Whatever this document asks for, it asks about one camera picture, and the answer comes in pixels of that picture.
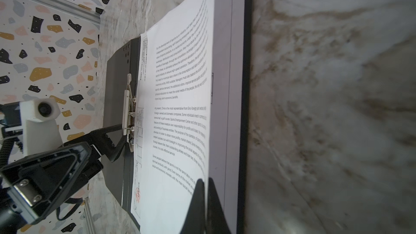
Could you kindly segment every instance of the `white plastic part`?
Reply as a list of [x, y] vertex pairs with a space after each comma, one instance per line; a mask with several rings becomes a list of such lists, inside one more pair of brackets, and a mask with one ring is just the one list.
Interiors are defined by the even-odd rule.
[[[52, 108], [49, 116], [39, 112], [39, 104], [47, 103]], [[23, 156], [54, 150], [62, 145], [55, 118], [61, 113], [54, 98], [21, 101], [20, 119], [23, 127]]]
[[123, 135], [127, 135], [127, 121], [128, 121], [128, 106], [130, 104], [130, 92], [128, 90], [124, 90], [124, 105], [123, 105]]

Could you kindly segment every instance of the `marble tabletop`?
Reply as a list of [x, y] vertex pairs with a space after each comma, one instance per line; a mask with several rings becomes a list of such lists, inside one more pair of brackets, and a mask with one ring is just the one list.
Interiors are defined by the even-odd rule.
[[[97, 128], [106, 61], [180, 2], [106, 7]], [[246, 233], [416, 231], [415, 36], [416, 0], [253, 0]]]

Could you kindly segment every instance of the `metal rivet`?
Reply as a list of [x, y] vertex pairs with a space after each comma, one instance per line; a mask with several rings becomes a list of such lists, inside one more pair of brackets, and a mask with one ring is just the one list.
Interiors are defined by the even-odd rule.
[[38, 202], [38, 201], [40, 201], [40, 200], [42, 200], [42, 195], [36, 195], [36, 196], [33, 198], [33, 203], [36, 203], [36, 202]]
[[23, 180], [20, 181], [19, 186], [25, 186], [28, 183], [29, 183], [29, 180], [28, 179], [23, 179]]

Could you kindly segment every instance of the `sheet of paper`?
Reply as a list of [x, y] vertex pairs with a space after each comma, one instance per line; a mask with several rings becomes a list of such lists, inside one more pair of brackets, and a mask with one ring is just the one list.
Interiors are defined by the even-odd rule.
[[141, 35], [131, 213], [143, 234], [179, 233], [196, 181], [208, 187], [213, 12], [184, 0]]

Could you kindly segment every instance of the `document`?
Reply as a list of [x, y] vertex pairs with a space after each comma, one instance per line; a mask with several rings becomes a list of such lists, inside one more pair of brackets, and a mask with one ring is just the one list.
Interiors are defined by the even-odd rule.
[[184, 0], [141, 34], [131, 213], [143, 234], [179, 233], [198, 179], [207, 194], [213, 14], [214, 0]]

